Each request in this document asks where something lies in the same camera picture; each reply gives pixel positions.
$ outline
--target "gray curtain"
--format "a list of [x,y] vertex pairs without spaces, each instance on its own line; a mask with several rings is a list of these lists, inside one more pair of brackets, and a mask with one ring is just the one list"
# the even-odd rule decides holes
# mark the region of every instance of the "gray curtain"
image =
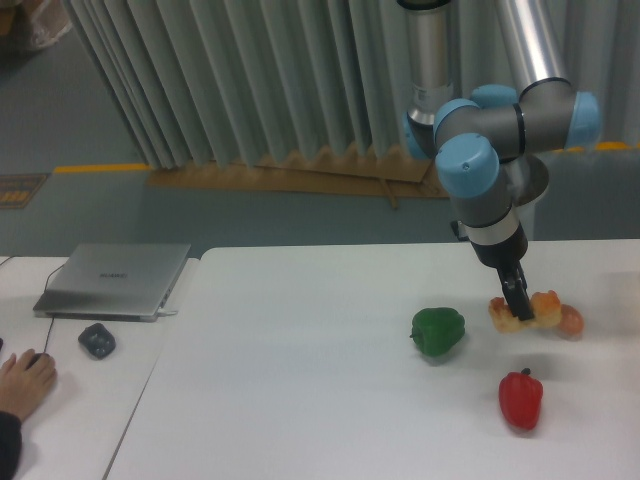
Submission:
[[[640,1],[547,0],[602,140],[640,141]],[[249,165],[292,150],[406,147],[412,86],[394,0],[65,0],[81,40],[154,168]],[[455,90],[512,78],[492,0],[453,3]]]

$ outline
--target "hand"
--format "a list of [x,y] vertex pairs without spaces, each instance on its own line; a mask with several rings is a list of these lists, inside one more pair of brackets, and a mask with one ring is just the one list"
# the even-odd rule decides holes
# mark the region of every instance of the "hand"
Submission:
[[56,362],[43,354],[27,370],[35,355],[33,349],[24,352],[18,360],[15,353],[0,368],[0,411],[15,415],[24,422],[55,384]]

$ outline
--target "laptop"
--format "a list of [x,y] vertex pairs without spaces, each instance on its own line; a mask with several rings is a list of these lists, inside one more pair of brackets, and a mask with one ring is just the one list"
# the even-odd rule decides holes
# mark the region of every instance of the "laptop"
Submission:
[[154,321],[187,261],[184,244],[81,244],[33,307],[37,316]]

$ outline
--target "yellow floor stripe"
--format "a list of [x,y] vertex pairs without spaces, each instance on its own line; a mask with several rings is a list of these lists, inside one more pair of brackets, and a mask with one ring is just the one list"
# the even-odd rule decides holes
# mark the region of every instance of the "yellow floor stripe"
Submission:
[[113,165],[73,165],[56,167],[53,173],[96,173],[96,172],[132,172],[148,171],[151,167],[143,163],[119,163]]
[[[596,145],[596,150],[631,150],[640,148],[640,143],[635,147],[623,142],[602,142]],[[582,147],[555,150],[556,152],[584,152]],[[117,163],[112,165],[73,165],[68,167],[56,167],[53,173],[97,173],[97,172],[135,172],[150,171],[151,167],[143,163]]]

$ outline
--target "black sleeve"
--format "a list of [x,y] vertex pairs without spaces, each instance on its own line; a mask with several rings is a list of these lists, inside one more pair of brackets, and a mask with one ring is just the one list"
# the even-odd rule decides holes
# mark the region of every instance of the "black sleeve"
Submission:
[[13,478],[22,449],[22,424],[15,415],[0,412],[0,479]]

